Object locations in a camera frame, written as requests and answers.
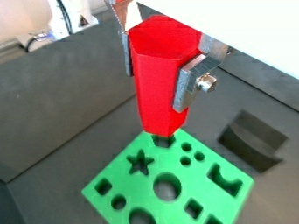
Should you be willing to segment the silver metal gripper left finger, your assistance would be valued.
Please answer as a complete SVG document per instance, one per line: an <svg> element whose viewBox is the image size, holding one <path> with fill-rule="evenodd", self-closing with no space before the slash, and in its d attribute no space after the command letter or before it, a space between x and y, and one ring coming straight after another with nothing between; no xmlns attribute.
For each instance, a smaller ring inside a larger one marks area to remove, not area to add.
<svg viewBox="0 0 299 224"><path fill-rule="evenodd" d="M118 34L125 51L126 74L134 76L129 31L143 22L137 0L105 0L118 24Z"/></svg>

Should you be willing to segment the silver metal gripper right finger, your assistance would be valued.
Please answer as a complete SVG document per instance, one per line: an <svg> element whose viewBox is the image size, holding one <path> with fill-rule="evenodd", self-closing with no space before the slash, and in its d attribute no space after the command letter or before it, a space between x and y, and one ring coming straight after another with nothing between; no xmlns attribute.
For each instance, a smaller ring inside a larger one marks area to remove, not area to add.
<svg viewBox="0 0 299 224"><path fill-rule="evenodd" d="M197 93L206 93L215 89L218 79L211 76L215 69L226 59L230 46L203 34L201 37L201 54L193 58L179 71L173 108L182 113L193 104Z"/></svg>

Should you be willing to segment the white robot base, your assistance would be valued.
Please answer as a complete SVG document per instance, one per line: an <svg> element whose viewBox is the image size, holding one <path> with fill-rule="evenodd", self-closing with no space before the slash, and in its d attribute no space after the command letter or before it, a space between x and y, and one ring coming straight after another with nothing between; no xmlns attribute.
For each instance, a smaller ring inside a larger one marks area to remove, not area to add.
<svg viewBox="0 0 299 224"><path fill-rule="evenodd" d="M47 2L51 8L51 20L47 26L16 38L28 53L99 23L91 14L89 0L47 0Z"/></svg>

